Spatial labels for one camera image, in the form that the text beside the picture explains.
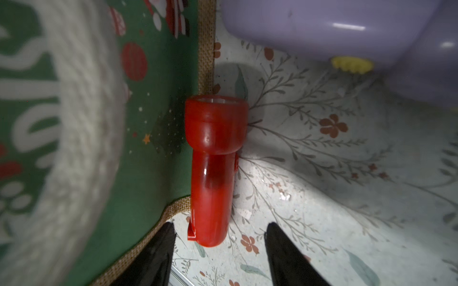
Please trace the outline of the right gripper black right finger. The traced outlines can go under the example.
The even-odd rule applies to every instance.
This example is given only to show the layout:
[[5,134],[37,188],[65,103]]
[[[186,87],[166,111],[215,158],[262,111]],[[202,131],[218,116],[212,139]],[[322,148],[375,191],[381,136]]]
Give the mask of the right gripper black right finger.
[[265,247],[275,286],[330,286],[278,224],[268,224]]

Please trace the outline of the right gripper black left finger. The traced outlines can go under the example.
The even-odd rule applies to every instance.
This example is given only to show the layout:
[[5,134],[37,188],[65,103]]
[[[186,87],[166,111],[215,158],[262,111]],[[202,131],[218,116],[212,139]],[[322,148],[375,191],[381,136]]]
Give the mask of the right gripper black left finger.
[[165,223],[113,286],[167,286],[171,273],[176,233]]

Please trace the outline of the red flashlight vertical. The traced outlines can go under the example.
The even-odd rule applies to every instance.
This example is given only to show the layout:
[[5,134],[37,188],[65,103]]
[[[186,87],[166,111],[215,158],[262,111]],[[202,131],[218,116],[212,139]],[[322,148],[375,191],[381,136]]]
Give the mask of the red flashlight vertical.
[[186,100],[185,134],[193,150],[188,240],[202,247],[216,247],[227,236],[248,113],[248,103],[235,97],[198,95]]

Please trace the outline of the purple flashlight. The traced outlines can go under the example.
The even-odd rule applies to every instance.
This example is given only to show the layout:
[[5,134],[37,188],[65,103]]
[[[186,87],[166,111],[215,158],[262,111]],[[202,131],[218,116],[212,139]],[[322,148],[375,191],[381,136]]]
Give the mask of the purple flashlight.
[[349,72],[360,58],[401,96],[458,104],[456,1],[222,1],[221,11],[238,38]]

